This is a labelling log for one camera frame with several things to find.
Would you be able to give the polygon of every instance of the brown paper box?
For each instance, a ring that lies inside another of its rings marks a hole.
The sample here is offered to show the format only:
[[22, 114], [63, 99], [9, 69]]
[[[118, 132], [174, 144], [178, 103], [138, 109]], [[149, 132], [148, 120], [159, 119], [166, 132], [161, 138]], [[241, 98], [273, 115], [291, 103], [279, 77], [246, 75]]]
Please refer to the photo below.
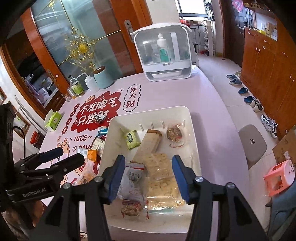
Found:
[[290, 157], [296, 164], [296, 125], [289, 130], [285, 137], [272, 149], [276, 163], [280, 164]]
[[156, 151], [161, 137], [162, 133], [160, 131], [148, 129], [132, 162], [143, 163], [144, 156]]

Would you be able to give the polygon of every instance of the table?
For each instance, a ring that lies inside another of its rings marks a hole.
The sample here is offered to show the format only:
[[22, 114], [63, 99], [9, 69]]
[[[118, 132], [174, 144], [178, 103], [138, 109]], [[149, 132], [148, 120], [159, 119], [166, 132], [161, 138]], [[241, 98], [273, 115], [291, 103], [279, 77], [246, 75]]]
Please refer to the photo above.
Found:
[[[233, 182], [248, 199], [249, 173], [238, 132], [219, 94], [197, 67], [188, 79], [150, 82], [143, 73], [135, 74], [118, 79], [107, 89], [96, 93], [87, 91], [82, 97], [66, 102], [60, 109], [63, 117], [57, 129], [47, 132], [40, 152], [62, 146], [62, 158], [66, 158], [75, 154], [79, 146], [88, 148], [97, 134], [97, 126], [88, 123], [95, 113], [107, 113], [102, 124], [108, 125], [117, 115], [173, 106], [186, 106], [190, 110], [203, 177], [221, 185]], [[48, 167], [50, 163], [40, 166]], [[71, 182], [78, 174], [78, 170], [69, 173], [65, 181]], [[48, 204], [51, 199], [43, 201]], [[218, 206], [214, 205], [211, 240], [215, 239], [217, 232], [217, 213]], [[80, 229], [86, 230], [83, 215], [80, 224]], [[110, 232], [113, 240], [123, 236], [131, 240], [132, 231], [120, 232], [120, 229], [112, 227]], [[151, 238], [149, 234], [141, 234], [141, 239]], [[155, 240], [163, 238], [162, 235], [153, 237]]]

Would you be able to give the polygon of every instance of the blue shoe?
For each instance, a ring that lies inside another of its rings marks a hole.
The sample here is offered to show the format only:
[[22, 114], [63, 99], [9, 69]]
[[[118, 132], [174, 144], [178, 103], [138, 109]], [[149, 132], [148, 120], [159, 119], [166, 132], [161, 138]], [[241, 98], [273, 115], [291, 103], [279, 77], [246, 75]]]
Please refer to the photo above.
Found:
[[244, 102], [251, 104], [253, 99], [255, 99], [253, 96], [248, 96], [247, 98], [244, 98]]
[[226, 75], [226, 77], [229, 78], [230, 80], [237, 78], [234, 74], [228, 74]]
[[235, 78], [235, 79], [229, 81], [229, 84], [231, 84], [231, 85], [242, 85], [242, 82], [238, 78]]
[[243, 88], [241, 88], [241, 89], [239, 90], [239, 94], [240, 94], [240, 95], [246, 94], [246, 93], [248, 93], [248, 92], [249, 92], [249, 90], [248, 90], [248, 88], [246, 88], [246, 87], [243, 87]]

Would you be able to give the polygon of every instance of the white plastic tray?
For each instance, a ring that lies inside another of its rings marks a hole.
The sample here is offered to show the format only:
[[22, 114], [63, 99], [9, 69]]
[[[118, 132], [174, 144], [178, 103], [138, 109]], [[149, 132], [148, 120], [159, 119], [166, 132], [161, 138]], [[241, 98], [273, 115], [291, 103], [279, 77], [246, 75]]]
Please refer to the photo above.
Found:
[[[166, 137], [166, 127], [183, 123], [185, 127], [185, 145], [180, 148], [169, 147], [170, 141]], [[130, 162], [137, 148], [127, 150], [124, 133], [137, 130], [142, 140], [147, 129], [162, 132], [163, 137], [156, 152], [165, 153], [169, 158], [178, 154], [184, 164], [191, 167], [196, 175], [201, 175], [200, 160], [197, 150], [190, 112], [187, 107], [178, 106], [158, 110], [151, 110], [114, 117], [109, 125], [104, 152], [99, 168], [99, 175], [113, 165], [118, 154], [124, 155], [126, 162]], [[149, 233], [186, 233], [189, 228], [193, 205], [185, 204], [175, 209], [171, 214], [151, 214], [150, 219], [138, 221], [122, 218], [121, 202], [115, 201], [105, 205], [108, 224], [114, 227]]]

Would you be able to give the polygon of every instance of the chair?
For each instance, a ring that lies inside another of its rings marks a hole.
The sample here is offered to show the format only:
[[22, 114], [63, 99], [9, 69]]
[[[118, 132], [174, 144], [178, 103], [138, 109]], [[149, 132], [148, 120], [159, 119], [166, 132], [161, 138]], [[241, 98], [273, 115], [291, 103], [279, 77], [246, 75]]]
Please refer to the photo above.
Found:
[[253, 125], [244, 126], [239, 130], [239, 137], [247, 158], [248, 168], [254, 166], [267, 150], [266, 142]]

